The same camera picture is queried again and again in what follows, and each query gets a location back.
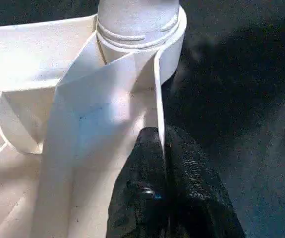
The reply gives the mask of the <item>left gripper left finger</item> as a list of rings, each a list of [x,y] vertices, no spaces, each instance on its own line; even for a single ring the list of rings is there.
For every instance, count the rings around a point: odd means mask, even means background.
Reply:
[[[163,238],[168,224],[163,150],[155,127],[139,132],[108,207],[108,238]]]

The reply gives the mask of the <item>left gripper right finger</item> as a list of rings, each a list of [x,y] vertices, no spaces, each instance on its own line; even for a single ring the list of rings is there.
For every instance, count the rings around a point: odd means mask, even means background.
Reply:
[[[243,238],[245,232],[210,159],[184,130],[167,126],[165,150],[173,238]]]

